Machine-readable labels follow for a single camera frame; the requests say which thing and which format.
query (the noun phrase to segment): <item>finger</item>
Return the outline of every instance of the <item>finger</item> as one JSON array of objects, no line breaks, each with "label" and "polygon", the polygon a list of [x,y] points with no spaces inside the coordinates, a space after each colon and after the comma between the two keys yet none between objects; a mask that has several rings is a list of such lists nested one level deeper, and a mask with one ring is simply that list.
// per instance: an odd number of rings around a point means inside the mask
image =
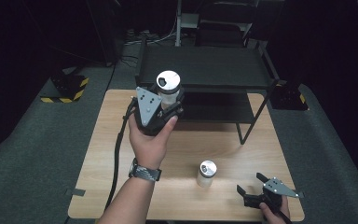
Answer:
[{"label": "finger", "polygon": [[282,206],[281,211],[290,218],[290,211],[289,211],[289,202],[287,200],[287,196],[282,196]]},{"label": "finger", "polygon": [[135,116],[133,114],[129,117],[129,126],[130,126],[130,134],[134,132],[139,132],[138,125],[136,124]]},{"label": "finger", "polygon": [[175,127],[176,121],[178,120],[177,116],[173,116],[168,120],[168,122],[165,124],[165,126],[162,128],[162,130],[157,135],[157,138],[161,138],[164,141],[167,141],[170,137],[170,134]]},{"label": "finger", "polygon": [[261,209],[261,212],[267,218],[268,221],[270,221],[272,218],[275,217],[275,215],[271,212],[269,206],[266,203],[261,203],[259,207]]}]

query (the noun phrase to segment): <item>gray floor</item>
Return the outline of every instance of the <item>gray floor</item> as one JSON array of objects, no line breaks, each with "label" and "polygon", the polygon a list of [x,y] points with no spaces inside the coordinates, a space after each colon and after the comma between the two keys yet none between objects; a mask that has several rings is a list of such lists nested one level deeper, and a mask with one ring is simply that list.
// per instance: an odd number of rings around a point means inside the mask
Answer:
[{"label": "gray floor", "polygon": [[[123,55],[137,56],[138,49],[127,46]],[[65,192],[76,185],[104,92],[135,88],[135,65],[136,59],[123,57],[110,84],[113,67],[84,68],[80,75],[89,84],[75,103],[45,104],[35,97],[0,145],[0,223],[65,222],[71,200]],[[310,89],[300,91],[309,111],[268,110],[296,188],[306,193],[301,223],[358,223],[358,172]]]}]

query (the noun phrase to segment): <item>black shelf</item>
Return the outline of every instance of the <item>black shelf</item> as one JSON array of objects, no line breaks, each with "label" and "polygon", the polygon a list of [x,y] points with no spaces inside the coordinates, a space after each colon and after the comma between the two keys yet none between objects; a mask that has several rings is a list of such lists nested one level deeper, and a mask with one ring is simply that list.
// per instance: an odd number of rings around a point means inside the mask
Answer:
[{"label": "black shelf", "polygon": [[186,92],[181,121],[251,123],[254,114],[246,93]]},{"label": "black shelf", "polygon": [[[159,73],[179,74],[185,89],[181,121],[235,123],[244,144],[265,107],[279,77],[267,51],[214,47],[148,47],[142,41],[135,71],[136,84],[148,88]],[[255,114],[247,91],[264,90],[266,96]],[[241,135],[240,123],[250,127]]]}]

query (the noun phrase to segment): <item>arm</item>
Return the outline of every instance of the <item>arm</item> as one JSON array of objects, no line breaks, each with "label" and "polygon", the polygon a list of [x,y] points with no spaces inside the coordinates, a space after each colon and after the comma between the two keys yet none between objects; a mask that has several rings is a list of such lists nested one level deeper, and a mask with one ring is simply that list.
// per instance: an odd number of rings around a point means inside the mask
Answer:
[{"label": "arm", "polygon": [[[142,134],[133,115],[129,118],[130,142],[138,163],[156,170],[167,151],[167,142],[177,117],[171,118],[157,136]],[[132,177],[124,183],[115,199],[105,210],[99,224],[145,223],[155,182]]]},{"label": "arm", "polygon": [[[273,214],[265,203],[260,204],[260,209],[269,224],[285,224],[284,220],[279,215]],[[289,203],[286,196],[282,196],[281,211],[290,218]]]}]

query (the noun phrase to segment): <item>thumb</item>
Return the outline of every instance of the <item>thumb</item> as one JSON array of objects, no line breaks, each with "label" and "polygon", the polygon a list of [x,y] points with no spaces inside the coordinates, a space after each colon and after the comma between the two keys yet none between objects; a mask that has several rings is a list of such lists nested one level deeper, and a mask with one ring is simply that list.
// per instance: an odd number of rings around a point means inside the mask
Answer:
[{"label": "thumb", "polygon": [[158,138],[162,138],[165,141],[168,140],[168,137],[170,136],[173,128],[175,127],[176,121],[178,120],[177,116],[173,116],[168,120],[168,122],[165,124],[165,126],[162,128],[162,130],[157,135]]},{"label": "thumb", "polygon": [[275,217],[275,215],[271,212],[269,206],[266,203],[261,203],[259,207],[261,209],[261,212],[267,218],[268,221],[270,221],[271,218]]}]

